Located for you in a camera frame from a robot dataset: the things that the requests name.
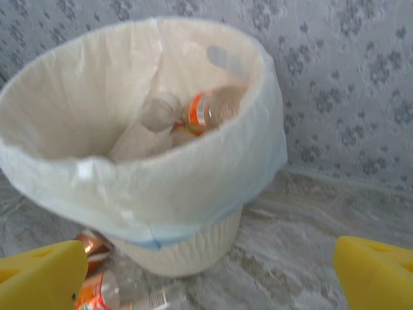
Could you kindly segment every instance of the white plastic bag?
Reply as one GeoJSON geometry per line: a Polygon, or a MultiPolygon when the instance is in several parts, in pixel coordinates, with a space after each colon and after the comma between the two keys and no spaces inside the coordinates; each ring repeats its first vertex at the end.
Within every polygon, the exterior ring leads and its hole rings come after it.
{"type": "Polygon", "coordinates": [[[258,195],[286,162],[272,58],[228,26],[149,19],[91,32],[37,58],[0,95],[0,165],[56,214],[148,248],[185,239],[258,195]],[[182,102],[242,81],[239,116],[161,156],[104,155],[157,91],[182,102]]]}

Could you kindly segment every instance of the floor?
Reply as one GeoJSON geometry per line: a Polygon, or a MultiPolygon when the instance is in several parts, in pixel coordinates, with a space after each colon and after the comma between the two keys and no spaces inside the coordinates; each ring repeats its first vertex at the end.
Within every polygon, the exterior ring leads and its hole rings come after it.
{"type": "MultiPolygon", "coordinates": [[[[49,213],[0,178],[0,257],[74,238],[82,227],[49,213]]],[[[232,250],[184,279],[200,309],[348,309],[332,266],[336,238],[357,235],[413,248],[413,200],[281,172],[245,207],[232,250]]],[[[121,289],[143,296],[171,279],[114,253],[121,289]]]]}

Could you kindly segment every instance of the yellow object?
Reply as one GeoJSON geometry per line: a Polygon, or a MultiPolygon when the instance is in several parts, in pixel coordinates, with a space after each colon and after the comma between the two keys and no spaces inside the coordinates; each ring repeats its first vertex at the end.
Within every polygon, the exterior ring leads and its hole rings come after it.
{"type": "Polygon", "coordinates": [[[342,236],[334,267],[351,310],[412,310],[413,251],[342,236]]]}
{"type": "Polygon", "coordinates": [[[0,259],[0,309],[73,310],[88,261],[80,241],[0,259]]]}

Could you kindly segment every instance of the trash can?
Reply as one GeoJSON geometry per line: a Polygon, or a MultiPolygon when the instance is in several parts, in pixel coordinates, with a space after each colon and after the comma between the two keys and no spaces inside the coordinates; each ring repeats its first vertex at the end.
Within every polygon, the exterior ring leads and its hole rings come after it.
{"type": "Polygon", "coordinates": [[[43,208],[96,229],[142,267],[178,276],[216,262],[244,204],[287,161],[273,59],[253,38],[211,21],[123,23],[29,63],[0,94],[0,167],[43,208]],[[160,156],[105,155],[145,98],[182,102],[246,83],[236,118],[160,156]]]}

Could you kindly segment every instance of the orange label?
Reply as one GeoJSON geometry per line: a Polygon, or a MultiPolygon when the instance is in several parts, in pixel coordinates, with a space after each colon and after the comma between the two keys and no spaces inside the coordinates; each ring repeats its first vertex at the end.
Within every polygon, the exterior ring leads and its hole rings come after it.
{"type": "Polygon", "coordinates": [[[74,310],[111,310],[101,294],[103,275],[99,273],[83,283],[74,310]]]}
{"type": "Polygon", "coordinates": [[[218,88],[209,90],[208,92],[201,92],[196,95],[188,105],[188,120],[189,124],[195,126],[206,126],[205,111],[208,108],[208,102],[211,95],[216,92],[218,88]]]}

